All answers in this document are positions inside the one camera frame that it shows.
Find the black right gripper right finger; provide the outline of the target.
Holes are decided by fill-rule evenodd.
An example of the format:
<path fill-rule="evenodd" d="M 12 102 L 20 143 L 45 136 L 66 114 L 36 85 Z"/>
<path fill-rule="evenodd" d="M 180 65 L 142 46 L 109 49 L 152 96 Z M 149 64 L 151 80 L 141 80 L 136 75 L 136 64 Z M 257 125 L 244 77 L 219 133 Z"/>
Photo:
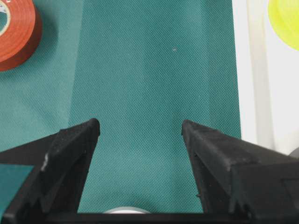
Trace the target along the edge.
<path fill-rule="evenodd" d="M 299 160 L 191 120 L 182 123 L 205 213 L 245 216 L 255 224 L 299 221 Z"/>

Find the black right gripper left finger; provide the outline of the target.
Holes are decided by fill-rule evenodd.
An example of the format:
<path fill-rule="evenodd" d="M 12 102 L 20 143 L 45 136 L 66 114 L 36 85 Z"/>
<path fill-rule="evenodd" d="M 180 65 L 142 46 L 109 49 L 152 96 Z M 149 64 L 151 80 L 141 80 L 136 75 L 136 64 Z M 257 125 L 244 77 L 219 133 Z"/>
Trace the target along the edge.
<path fill-rule="evenodd" d="M 78 211 L 100 136 L 90 119 L 0 153 L 0 221 L 42 224 L 48 215 Z"/>

